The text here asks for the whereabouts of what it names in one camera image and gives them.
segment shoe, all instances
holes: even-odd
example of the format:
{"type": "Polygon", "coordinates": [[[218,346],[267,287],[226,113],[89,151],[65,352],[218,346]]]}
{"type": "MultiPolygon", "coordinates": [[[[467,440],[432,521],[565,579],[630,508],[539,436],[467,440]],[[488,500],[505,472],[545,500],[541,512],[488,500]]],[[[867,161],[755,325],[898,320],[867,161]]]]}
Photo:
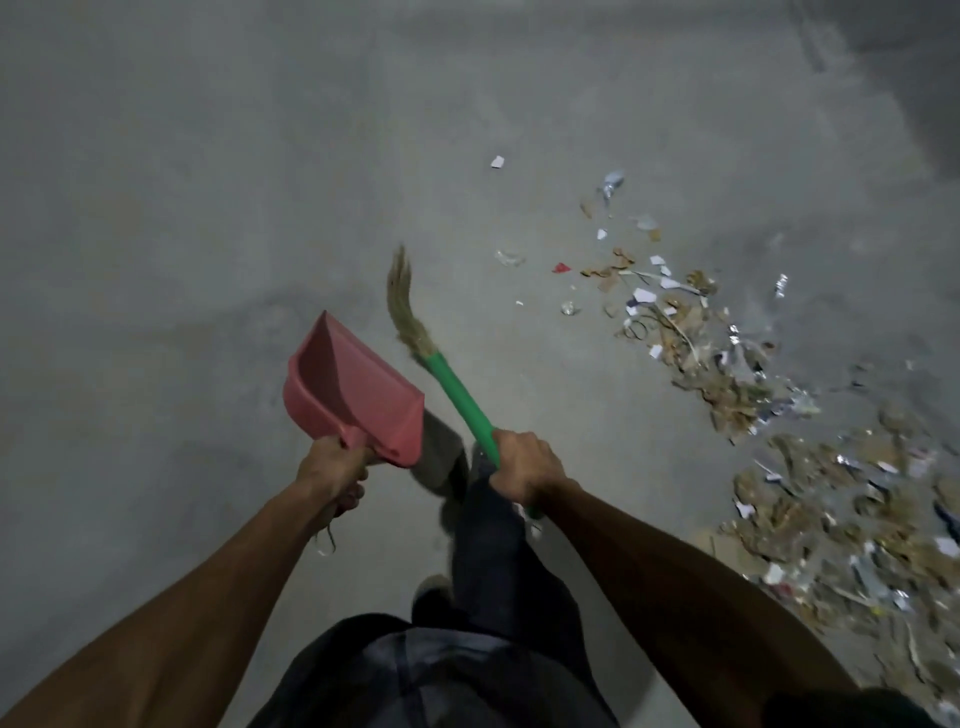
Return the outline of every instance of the shoe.
{"type": "Polygon", "coordinates": [[[410,621],[417,627],[454,626],[453,584],[443,574],[426,577],[417,587],[410,621]]]}

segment hand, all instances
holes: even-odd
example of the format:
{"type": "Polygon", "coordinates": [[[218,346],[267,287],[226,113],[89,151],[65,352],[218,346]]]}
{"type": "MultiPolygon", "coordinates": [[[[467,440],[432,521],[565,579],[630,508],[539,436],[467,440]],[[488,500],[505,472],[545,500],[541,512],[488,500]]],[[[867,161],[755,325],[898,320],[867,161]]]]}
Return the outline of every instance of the hand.
{"type": "Polygon", "coordinates": [[[500,470],[490,484],[497,493],[522,506],[535,506],[543,491],[577,484],[566,476],[564,464],[533,432],[493,431],[500,450],[500,470]]]}
{"type": "Polygon", "coordinates": [[[338,437],[322,437],[310,446],[291,487],[303,492],[317,509],[311,523],[314,532],[360,505],[361,481],[367,479],[367,466],[373,461],[371,449],[346,449],[338,437]]]}

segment leg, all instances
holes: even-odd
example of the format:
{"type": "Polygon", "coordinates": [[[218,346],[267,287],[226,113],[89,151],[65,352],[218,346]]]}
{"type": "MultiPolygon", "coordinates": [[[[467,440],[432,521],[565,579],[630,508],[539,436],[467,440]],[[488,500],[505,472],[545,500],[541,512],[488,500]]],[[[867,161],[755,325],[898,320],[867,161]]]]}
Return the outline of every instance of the leg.
{"type": "Polygon", "coordinates": [[[556,660],[606,706],[590,672],[577,603],[527,544],[523,519],[488,477],[469,487],[457,523],[453,594],[473,629],[556,660]]]}

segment person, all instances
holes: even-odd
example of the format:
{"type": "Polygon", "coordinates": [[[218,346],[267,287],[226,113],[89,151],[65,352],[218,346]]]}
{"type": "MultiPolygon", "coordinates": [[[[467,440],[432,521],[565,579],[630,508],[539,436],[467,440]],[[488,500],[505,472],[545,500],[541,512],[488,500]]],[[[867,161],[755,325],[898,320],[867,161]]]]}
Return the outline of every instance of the person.
{"type": "MultiPolygon", "coordinates": [[[[562,530],[701,725],[879,725],[863,716],[897,710],[898,724],[933,725],[896,693],[858,692],[773,599],[589,494],[536,435],[497,431],[495,442],[501,468],[480,463],[454,534],[452,595],[425,590],[410,621],[335,625],[295,659],[252,728],[615,725],[576,603],[527,545],[514,503],[562,530]]],[[[55,670],[0,728],[214,728],[303,548],[359,505],[371,462],[368,450],[315,442],[293,483],[236,535],[55,670]]]]}

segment broom bristles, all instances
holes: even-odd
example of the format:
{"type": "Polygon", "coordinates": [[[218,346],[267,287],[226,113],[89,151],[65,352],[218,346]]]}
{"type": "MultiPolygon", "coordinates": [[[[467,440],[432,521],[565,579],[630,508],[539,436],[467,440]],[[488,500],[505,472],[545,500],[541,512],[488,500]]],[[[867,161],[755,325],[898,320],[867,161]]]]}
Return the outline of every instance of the broom bristles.
{"type": "Polygon", "coordinates": [[[410,307],[410,262],[401,245],[394,253],[394,264],[387,276],[387,310],[396,327],[396,338],[418,359],[437,353],[437,345],[410,307]]]}

